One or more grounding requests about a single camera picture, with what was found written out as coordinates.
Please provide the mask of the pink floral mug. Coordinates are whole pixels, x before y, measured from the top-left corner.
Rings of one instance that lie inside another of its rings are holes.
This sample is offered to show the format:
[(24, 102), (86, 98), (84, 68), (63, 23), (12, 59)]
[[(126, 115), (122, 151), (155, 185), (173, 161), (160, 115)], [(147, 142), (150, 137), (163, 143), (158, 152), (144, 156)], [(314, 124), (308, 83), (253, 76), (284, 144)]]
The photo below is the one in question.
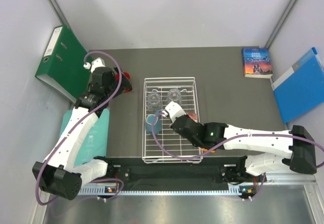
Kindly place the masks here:
[(196, 123), (198, 122), (198, 115), (195, 113), (187, 113), (187, 115), (194, 120)]

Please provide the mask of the blue mug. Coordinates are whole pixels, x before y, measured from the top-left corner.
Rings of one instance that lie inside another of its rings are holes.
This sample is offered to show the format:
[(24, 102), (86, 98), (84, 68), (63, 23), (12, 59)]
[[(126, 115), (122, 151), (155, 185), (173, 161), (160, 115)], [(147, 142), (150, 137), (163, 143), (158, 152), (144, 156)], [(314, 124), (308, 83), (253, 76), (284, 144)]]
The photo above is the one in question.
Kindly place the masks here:
[(155, 135), (158, 135), (162, 131), (162, 122), (161, 122), (161, 116), (158, 116), (157, 118), (154, 118), (156, 115), (161, 113), (161, 110), (156, 110), (154, 113), (149, 114), (146, 117), (145, 121), (145, 128), (148, 134), (152, 135), (152, 132), (155, 133)]

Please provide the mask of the red mug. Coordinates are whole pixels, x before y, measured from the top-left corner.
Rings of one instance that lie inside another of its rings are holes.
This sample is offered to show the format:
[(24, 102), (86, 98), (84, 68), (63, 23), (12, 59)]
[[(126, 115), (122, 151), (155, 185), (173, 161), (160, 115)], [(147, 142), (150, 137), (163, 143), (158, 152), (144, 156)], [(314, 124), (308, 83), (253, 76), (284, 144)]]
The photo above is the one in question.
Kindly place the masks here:
[(132, 91), (132, 81), (131, 81), (130, 75), (127, 72), (122, 71), (121, 72), (122, 76), (120, 77), (117, 67), (115, 67), (114, 70), (116, 72), (115, 77), (116, 77), (117, 83), (119, 83), (119, 81), (121, 81), (121, 85), (119, 87), (119, 90), (118, 90), (116, 96), (119, 94), (122, 94), (122, 93), (127, 93), (127, 92)]

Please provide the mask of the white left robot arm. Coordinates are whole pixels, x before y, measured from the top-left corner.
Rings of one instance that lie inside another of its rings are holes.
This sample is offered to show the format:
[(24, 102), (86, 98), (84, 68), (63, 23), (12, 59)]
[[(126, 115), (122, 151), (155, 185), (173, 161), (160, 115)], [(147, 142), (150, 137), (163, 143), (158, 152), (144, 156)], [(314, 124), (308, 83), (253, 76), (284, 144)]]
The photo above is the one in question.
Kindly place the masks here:
[(105, 157), (96, 155), (90, 161), (75, 166), (75, 159), (84, 140), (102, 116), (111, 99), (131, 91), (130, 77), (125, 75), (120, 66), (114, 68), (105, 65), (91, 67), (92, 78), (84, 93), (74, 104), (71, 117), (59, 141), (42, 162), (35, 162), (32, 173), (36, 179), (35, 198), (38, 204), (45, 206), (40, 192), (74, 199), (80, 189), (96, 180), (105, 182), (114, 178), (115, 170), (109, 166)]

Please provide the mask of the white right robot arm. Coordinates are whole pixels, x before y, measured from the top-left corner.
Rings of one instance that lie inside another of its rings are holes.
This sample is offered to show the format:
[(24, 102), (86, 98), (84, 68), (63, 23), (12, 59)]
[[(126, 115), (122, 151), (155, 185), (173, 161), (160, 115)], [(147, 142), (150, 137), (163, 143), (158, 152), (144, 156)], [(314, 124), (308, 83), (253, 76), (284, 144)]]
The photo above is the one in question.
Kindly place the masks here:
[(259, 155), (246, 156), (237, 167), (242, 181), (288, 166), (293, 172), (313, 175), (317, 172), (315, 146), (308, 131), (299, 125), (291, 130), (262, 131), (244, 129), (225, 123), (194, 121), (188, 114), (173, 117), (170, 127), (194, 147), (206, 150), (247, 150)]

